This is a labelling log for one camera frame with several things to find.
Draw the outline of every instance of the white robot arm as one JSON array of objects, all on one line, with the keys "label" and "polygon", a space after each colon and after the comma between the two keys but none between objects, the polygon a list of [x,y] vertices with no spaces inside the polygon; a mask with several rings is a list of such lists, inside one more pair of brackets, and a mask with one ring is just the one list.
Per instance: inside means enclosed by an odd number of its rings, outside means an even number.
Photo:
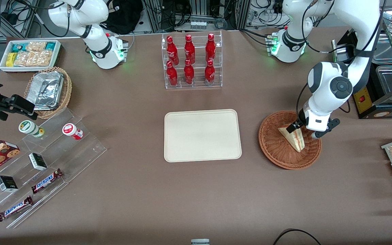
[{"label": "white robot arm", "polygon": [[368,81],[368,69],[379,22],[378,0],[285,0],[283,11],[290,16],[287,30],[277,33],[279,43],[275,56],[283,62],[296,61],[305,39],[312,28],[310,16],[335,14],[341,21],[357,32],[358,43],[355,59],[347,67],[342,62],[320,62],[308,74],[308,88],[313,93],[304,104],[298,120],[288,128],[289,132],[301,126],[316,131],[321,137],[339,124],[338,119],[330,120],[331,113],[343,105],[352,93],[362,89]]},{"label": "white robot arm", "polygon": [[61,28],[68,28],[80,36],[90,49],[93,61],[100,68],[111,69],[126,60],[123,41],[109,37],[99,26],[107,20],[109,10],[103,0],[64,0],[53,5],[63,5],[48,10],[52,22]]}]

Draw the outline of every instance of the coca-cola bottle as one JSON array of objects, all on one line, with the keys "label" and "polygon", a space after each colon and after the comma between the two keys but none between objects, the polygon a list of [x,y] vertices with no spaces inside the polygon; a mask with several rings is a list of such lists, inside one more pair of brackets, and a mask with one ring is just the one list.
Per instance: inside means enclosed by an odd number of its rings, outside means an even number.
[{"label": "coca-cola bottle", "polygon": [[193,69],[192,63],[189,59],[185,60],[184,75],[185,75],[185,82],[188,85],[192,85],[193,79],[195,77],[195,70]]},{"label": "coca-cola bottle", "polygon": [[216,44],[214,43],[214,34],[208,34],[207,46],[205,46],[205,60],[214,60],[216,57]]},{"label": "coca-cola bottle", "polygon": [[176,45],[173,43],[172,36],[168,36],[166,40],[167,40],[167,56],[169,57],[169,60],[173,62],[173,65],[178,65],[179,64],[178,49],[176,48]]},{"label": "coca-cola bottle", "polygon": [[213,67],[213,60],[207,62],[207,67],[205,67],[205,84],[211,86],[214,83],[214,72],[216,70]]},{"label": "coca-cola bottle", "polygon": [[195,45],[192,42],[190,34],[185,35],[185,58],[189,59],[192,64],[196,62]]},{"label": "coca-cola bottle", "polygon": [[176,73],[176,69],[173,67],[173,63],[171,61],[167,61],[167,77],[170,83],[170,86],[176,87],[178,85],[178,74]]}]

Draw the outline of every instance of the wicker basket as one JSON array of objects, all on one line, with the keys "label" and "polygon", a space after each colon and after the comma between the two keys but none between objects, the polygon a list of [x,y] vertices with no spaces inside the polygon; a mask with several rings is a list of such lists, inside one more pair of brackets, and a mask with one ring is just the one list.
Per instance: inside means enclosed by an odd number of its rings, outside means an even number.
[{"label": "wicker basket", "polygon": [[279,111],[264,119],[258,138],[261,149],[274,164],[286,169],[303,169],[311,166],[320,155],[322,141],[311,137],[312,131],[302,127],[305,149],[297,152],[282,136],[278,128],[297,119],[295,112]]},{"label": "wicker basket", "polygon": [[[46,72],[51,72],[51,71],[58,71],[64,75],[63,88],[61,89],[59,107],[56,110],[35,111],[38,114],[39,118],[42,118],[42,119],[48,119],[48,118],[52,117],[54,114],[56,114],[59,110],[62,110],[65,107],[67,107],[67,104],[69,104],[69,100],[70,100],[70,93],[72,92],[72,81],[70,80],[70,77],[67,75],[67,73],[63,69],[61,69],[59,67],[53,67],[53,68],[39,71],[39,73],[46,73]],[[23,93],[24,98],[26,98],[28,95],[28,91],[30,90],[30,86],[31,86],[31,82],[33,81],[33,77],[30,79],[30,82],[28,83],[27,88],[26,88],[25,92]]]}]

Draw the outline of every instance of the clear acrylic bottle rack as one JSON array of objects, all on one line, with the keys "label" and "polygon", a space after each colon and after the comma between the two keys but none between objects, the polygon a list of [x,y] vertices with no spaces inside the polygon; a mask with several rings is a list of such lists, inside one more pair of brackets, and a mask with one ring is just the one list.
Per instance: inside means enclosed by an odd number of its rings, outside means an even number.
[{"label": "clear acrylic bottle rack", "polygon": [[[62,134],[61,129],[67,123],[75,124],[83,131],[83,137],[79,141]],[[17,227],[107,150],[83,125],[81,118],[74,116],[67,108],[40,126],[45,129],[45,134],[40,138],[25,136],[17,143],[20,154],[0,167],[0,175],[13,177],[18,187],[18,190],[13,193],[3,192],[0,189],[0,212],[4,212],[28,196],[33,199],[32,206],[0,222],[7,228]],[[46,170],[38,171],[33,168],[28,157],[32,152],[42,155],[48,166]],[[57,169],[60,169],[64,175],[33,194],[31,187]]]},{"label": "clear acrylic bottle rack", "polygon": [[[213,61],[213,67],[216,72],[214,73],[214,83],[211,86],[205,84],[205,67],[207,66],[207,61],[205,60],[205,46],[208,41],[208,34],[214,34],[214,42],[216,43],[216,58]],[[192,85],[188,85],[185,82],[184,76],[184,61],[185,61],[185,34],[191,34],[192,41],[195,45],[196,52],[196,62],[193,64],[195,71],[195,78]],[[166,89],[170,88],[210,88],[210,87],[222,87],[223,85],[223,74],[222,74],[222,32],[221,31],[201,31],[201,32],[191,32],[191,33],[167,33],[162,34],[161,37],[161,51],[163,57],[163,70],[164,70],[164,81]],[[172,87],[168,81],[167,77],[167,66],[166,62],[169,60],[167,56],[167,41],[166,37],[172,36],[173,43],[178,49],[179,64],[175,66],[176,72],[178,73],[178,85]]]}]

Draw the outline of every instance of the brown table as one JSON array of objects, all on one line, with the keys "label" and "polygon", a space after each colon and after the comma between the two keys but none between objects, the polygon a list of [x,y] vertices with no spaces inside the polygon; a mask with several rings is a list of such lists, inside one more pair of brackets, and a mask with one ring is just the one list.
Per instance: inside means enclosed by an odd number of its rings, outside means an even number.
[{"label": "brown table", "polygon": [[[310,40],[329,50],[345,30],[316,28]],[[129,61],[112,70],[98,68],[81,39],[61,39],[59,66],[73,81],[69,108],[109,150],[18,228],[0,223],[0,245],[271,244],[287,228],[326,245],[392,244],[392,169],[380,149],[392,141],[392,119],[337,110],[342,124],[322,139],[317,162],[281,169],[260,150],[258,128],[270,113],[294,110],[310,68],[331,56],[307,49],[285,64],[238,31],[223,35],[224,86],[198,91],[165,90],[158,34],[137,36]],[[0,90],[23,94],[30,77],[2,72]],[[214,109],[237,111],[241,158],[166,162],[165,114]],[[0,121],[0,139],[19,141],[23,119]],[[313,241],[290,233],[278,244]]]}]

